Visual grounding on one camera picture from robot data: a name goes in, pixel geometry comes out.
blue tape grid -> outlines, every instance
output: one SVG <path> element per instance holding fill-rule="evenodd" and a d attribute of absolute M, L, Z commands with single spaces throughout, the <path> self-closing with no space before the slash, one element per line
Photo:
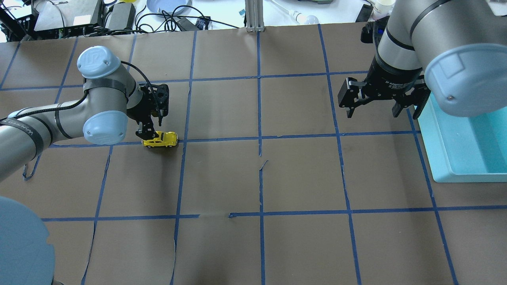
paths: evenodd
<path fill-rule="evenodd" d="M 324 56 L 324 62 L 326 67 L 325 73 L 310 73 L 310 74 L 286 74 L 286 75 L 261 75 L 261 50 L 260 50 L 260 34 L 257 33 L 257 60 L 258 60 L 258 72 L 257 76 L 251 76 L 251 77 L 223 77 L 223 78 L 203 78 L 203 79 L 193 79 L 193 70 L 194 70 L 194 59 L 195 59 L 195 47 L 196 47 L 196 40 L 197 40 L 197 33 L 194 32 L 194 39 L 193 39 L 193 47 L 192 47 L 192 59 L 191 59 L 191 71 L 189 79 L 186 80 L 165 80 L 165 81 L 153 81 L 153 83 L 165 83 L 165 82 L 189 82 L 189 96 L 188 96 L 188 102 L 187 102 L 187 116 L 186 116 L 186 123 L 185 123 L 185 136 L 184 139 L 181 140 L 183 143 L 183 157 L 182 157 L 182 167 L 180 170 L 180 179 L 179 179 L 179 188 L 178 188 L 178 202 L 177 202 L 177 210 L 176 215 L 160 215 L 160 216 L 130 216 L 130 217 L 99 217 L 100 213 L 100 206 L 102 202 L 103 192 L 105 188 L 105 182 L 107 178 L 107 170 L 109 167 L 111 155 L 113 153 L 114 146 L 123 146 L 123 145 L 139 145 L 139 141 L 131 141 L 131 142 L 121 142 L 119 144 L 116 144 L 114 146 L 110 146 L 109 148 L 109 155 L 107 158 L 107 162 L 104 169 L 104 176 L 102 179 L 101 189 L 99 198 L 97 201 L 97 208 L 95 212 L 94 217 L 71 217 L 71 218 L 43 218 L 42 220 L 44 222 L 70 222 L 70 221 L 93 221 L 94 222 L 94 232 L 93 232 L 93 238 L 95 236 L 95 230 L 96 225 L 98 221 L 125 221 L 125 220 L 160 220 L 160 219 L 175 219 L 175 229 L 174 229 L 174 242 L 177 244 L 177 237 L 178 237 L 178 228 L 179 228 L 179 220 L 180 219 L 196 219 L 199 218 L 199 215 L 181 215 L 180 209 L 181 209 L 181 200 L 182 200 L 182 191 L 183 191 L 183 178 L 184 178 L 184 172 L 185 172 L 185 157 L 186 157 L 186 147 L 187 143 L 201 143 L 201 142 L 209 142 L 209 141 L 230 141 L 230 140 L 258 140 L 259 141 L 259 155 L 262 154 L 262 140 L 264 139 L 286 139 L 286 138 L 303 138 L 303 137 L 336 137 L 337 139 L 337 149 L 340 157 L 340 166 L 342 171 L 342 182 L 344 186 L 344 194 L 346 199 L 346 205 L 347 209 L 344 210 L 310 210 L 310 211 L 272 211 L 272 212 L 264 212 L 264 199 L 263 199 L 263 169 L 261 168 L 259 170 L 259 200 L 260 200 L 260 208 L 259 212 L 240 212 L 240 213 L 230 213 L 229 217 L 260 217 L 260 238 L 261 238 L 261 280 L 262 284 L 265 284 L 266 277 L 265 277 L 265 253 L 264 253 L 264 216 L 296 216 L 296 215 L 348 215 L 349 216 L 349 230 L 350 230 L 350 236 L 351 236 L 351 243 L 352 243 L 352 250 L 354 255 L 354 264 L 356 269 L 356 277 L 357 277 L 357 283 L 361 284 L 361 278 L 360 278 L 360 269 L 359 269 L 359 262 L 357 258 L 357 250 L 356 250 L 356 244 L 355 244 L 355 237 L 354 237 L 354 227 L 353 227 L 353 220 L 352 220 L 352 214 L 359 214 L 359 213 L 397 213 L 397 212 L 431 212 L 433 211 L 437 220 L 437 224 L 439 227 L 439 232 L 442 238 L 444 251 L 447 257 L 449 269 L 451 272 L 451 276 L 453 279 L 454 284 L 458 284 L 458 280 L 456 277 L 456 273 L 454 271 L 452 259 L 449 253 L 449 249 L 447 246 L 447 241 L 445 238 L 444 229 L 442 226 L 442 222 L 440 219 L 439 212 L 440 211 L 460 211 L 460 210 L 493 210 L 493 209 L 507 209 L 507 205 L 484 205 L 484 206 L 452 206 L 452 207 L 438 207 L 437 203 L 435 201 L 435 198 L 433 196 L 433 190 L 431 188 L 431 183 L 427 171 L 427 167 L 424 162 L 424 157 L 422 154 L 421 145 L 419 142 L 419 138 L 417 134 L 420 134 L 420 131 L 417 131 L 415 129 L 414 122 L 411 118 L 410 111 L 407 110 L 407 115 L 410 120 L 411 124 L 411 130 L 407 131 L 386 131 L 386 132 L 355 132 L 355 133 L 340 133 L 338 128 L 338 122 L 336 120 L 336 110 L 334 107 L 334 97 L 333 97 L 333 91 L 331 86 L 331 75 L 346 75 L 346 74 L 364 74 L 367 73 L 367 71 L 350 71 L 350 72 L 330 72 L 329 71 L 329 64 L 327 60 L 327 54 L 325 50 L 325 44 L 324 44 L 324 38 L 322 35 L 322 30 L 320 25 L 318 25 L 318 31 L 319 36 L 321 40 L 322 45 L 322 52 Z M 55 99 L 55 102 L 58 101 L 59 96 L 61 94 L 61 90 L 63 88 L 76 88 L 81 87 L 82 85 L 64 85 L 68 70 L 70 68 L 72 59 L 75 54 L 76 46 L 77 46 L 78 40 L 74 42 L 74 46 L 72 49 L 72 53 L 70 56 L 70 59 L 67 63 L 67 67 L 65 69 L 64 76 L 62 78 L 61 84 L 59 86 L 43 86 L 43 87 L 23 87 L 23 88 L 3 88 L 3 85 L 5 83 L 5 80 L 8 76 L 8 73 L 11 69 L 11 66 L 15 60 L 15 57 L 18 53 L 18 50 L 20 48 L 20 43 L 18 43 L 16 50 L 13 54 L 13 57 L 9 63 L 9 66 L 6 70 L 6 73 L 4 74 L 4 77 L 2 78 L 2 81 L 0 82 L 0 91 L 14 91 L 14 90 L 34 90 L 34 89 L 58 89 L 58 94 Z M 134 39 L 132 42 L 129 62 L 132 61 L 132 55 L 134 52 L 134 47 L 136 43 L 136 35 L 134 35 Z M 261 79 L 263 78 L 284 78 L 284 77 L 304 77 L 304 76 L 326 76 L 328 80 L 328 88 L 329 88 L 329 94 L 330 94 L 330 102 L 332 107 L 332 113 L 333 113 L 333 119 L 334 119 L 334 125 L 335 125 L 335 133 L 326 133 L 326 134 L 306 134 L 306 135 L 284 135 L 284 136 L 262 136 L 262 129 L 261 129 Z M 224 138 L 206 138 L 206 139 L 188 139 L 188 126 L 189 126 L 189 117 L 190 117 L 190 105 L 191 105 L 191 93 L 192 93 L 192 82 L 193 81 L 216 81 L 216 80 L 244 80 L 244 79 L 257 79 L 258 80 L 258 124 L 259 124 L 259 135 L 257 137 L 224 137 Z M 421 207 L 421 208 L 391 208 L 391 209 L 351 209 L 350 208 L 350 201 L 348 199 L 347 195 L 347 188 L 346 188 L 346 182 L 345 182 L 345 176 L 343 173 L 343 153 L 341 151 L 341 137 L 343 136 L 358 136 L 358 135 L 397 135 L 397 134 L 412 134 L 414 136 L 414 141 L 416 143 L 416 147 L 418 150 L 419 158 L 421 160 L 421 165 L 424 171 L 429 195 L 432 202 L 432 207 Z M 88 147 L 105 147 L 100 145 L 51 145 L 51 148 L 88 148 Z M 87 274 L 88 266 L 85 271 L 85 274 L 82 279 L 82 284 L 85 283 L 86 280 L 86 274 Z M 174 279 L 174 273 L 171 279 L 171 284 L 173 284 Z"/>

light blue bin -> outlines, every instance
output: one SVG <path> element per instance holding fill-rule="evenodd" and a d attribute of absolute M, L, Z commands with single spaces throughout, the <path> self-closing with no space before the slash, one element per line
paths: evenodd
<path fill-rule="evenodd" d="M 436 182 L 507 182 L 507 108 L 453 117 L 431 94 L 418 121 Z"/>

yellow toy car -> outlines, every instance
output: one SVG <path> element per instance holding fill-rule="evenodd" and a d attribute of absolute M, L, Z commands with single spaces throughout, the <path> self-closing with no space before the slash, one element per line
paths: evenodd
<path fill-rule="evenodd" d="M 157 131 L 159 137 L 150 140 L 142 140 L 141 143 L 147 148 L 153 147 L 174 147 L 178 144 L 178 134 L 175 132 Z"/>

white sticker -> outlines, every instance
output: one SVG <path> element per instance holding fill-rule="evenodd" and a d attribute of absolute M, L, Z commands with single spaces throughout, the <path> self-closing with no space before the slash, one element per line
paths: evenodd
<path fill-rule="evenodd" d="M 72 26 L 86 25 L 90 23 L 92 15 L 83 15 L 74 17 L 74 24 Z"/>

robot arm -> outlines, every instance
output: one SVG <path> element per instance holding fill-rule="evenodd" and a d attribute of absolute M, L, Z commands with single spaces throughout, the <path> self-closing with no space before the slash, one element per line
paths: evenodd
<path fill-rule="evenodd" d="M 78 58 L 83 98 L 22 109 L 0 120 L 0 181 L 56 141 L 84 136 L 99 145 L 121 142 L 127 116 L 138 123 L 137 136 L 157 137 L 151 116 L 160 126 L 168 114 L 169 89 L 146 78 L 138 85 L 121 63 L 106 47 L 89 48 Z"/>
<path fill-rule="evenodd" d="M 361 41 L 375 42 L 377 52 L 366 79 L 347 78 L 338 93 L 349 118 L 360 105 L 394 99 L 395 117 L 415 105 L 417 119 L 430 90 L 459 117 L 507 105 L 507 19 L 485 1 L 398 0 L 388 21 L 367 24 Z"/>

